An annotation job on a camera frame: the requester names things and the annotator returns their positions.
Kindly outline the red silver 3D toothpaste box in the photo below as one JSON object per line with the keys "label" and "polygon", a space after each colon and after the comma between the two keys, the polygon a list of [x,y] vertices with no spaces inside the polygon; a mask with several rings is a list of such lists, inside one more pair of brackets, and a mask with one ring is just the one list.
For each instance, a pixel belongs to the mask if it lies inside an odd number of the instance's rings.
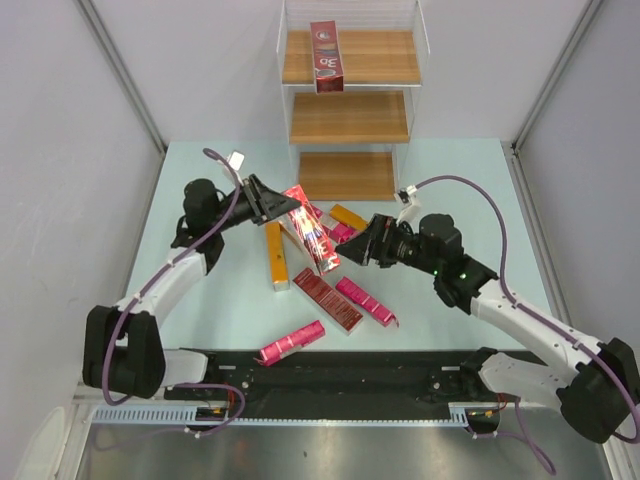
{"label": "red silver 3D toothpaste box", "polygon": [[297,200],[300,206],[288,212],[285,225],[311,258],[319,275],[326,275],[340,266],[340,259],[323,226],[300,185],[290,187],[285,196]]}

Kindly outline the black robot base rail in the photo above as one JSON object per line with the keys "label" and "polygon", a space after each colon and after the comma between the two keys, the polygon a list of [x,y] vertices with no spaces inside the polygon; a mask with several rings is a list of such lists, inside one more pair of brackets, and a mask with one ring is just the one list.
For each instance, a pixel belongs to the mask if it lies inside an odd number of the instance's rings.
{"label": "black robot base rail", "polygon": [[210,351],[203,387],[175,387],[164,397],[228,402],[253,413],[415,413],[445,403],[498,408],[515,398],[482,384],[479,361],[488,352],[302,350],[264,367],[252,351]]}

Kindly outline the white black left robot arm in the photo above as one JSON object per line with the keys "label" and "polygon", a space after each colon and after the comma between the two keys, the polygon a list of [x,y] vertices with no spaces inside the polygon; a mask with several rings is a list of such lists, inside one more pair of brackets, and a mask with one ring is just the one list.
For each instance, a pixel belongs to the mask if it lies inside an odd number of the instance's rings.
{"label": "white black left robot arm", "polygon": [[263,225],[299,208],[300,201],[276,192],[255,175],[238,180],[229,194],[212,181],[184,188],[183,211],[168,259],[136,292],[113,306],[97,305],[86,319],[82,380],[105,401],[148,399],[159,389],[186,385],[197,398],[214,397],[220,374],[194,349],[166,349],[160,327],[188,291],[204,279],[224,248],[224,231],[244,222]]}

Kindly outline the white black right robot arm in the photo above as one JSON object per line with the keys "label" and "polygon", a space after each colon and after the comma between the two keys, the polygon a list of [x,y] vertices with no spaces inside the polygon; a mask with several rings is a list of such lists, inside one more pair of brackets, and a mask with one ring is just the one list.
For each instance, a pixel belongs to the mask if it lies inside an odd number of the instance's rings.
{"label": "white black right robot arm", "polygon": [[603,444],[627,419],[639,419],[639,371],[633,349],[602,342],[548,317],[508,288],[503,278],[465,253],[451,216],[429,214],[417,232],[375,215],[338,253],[362,266],[402,264],[433,276],[440,300],[485,321],[537,357],[530,363],[480,350],[461,376],[473,401],[504,393],[559,412],[582,437]]}

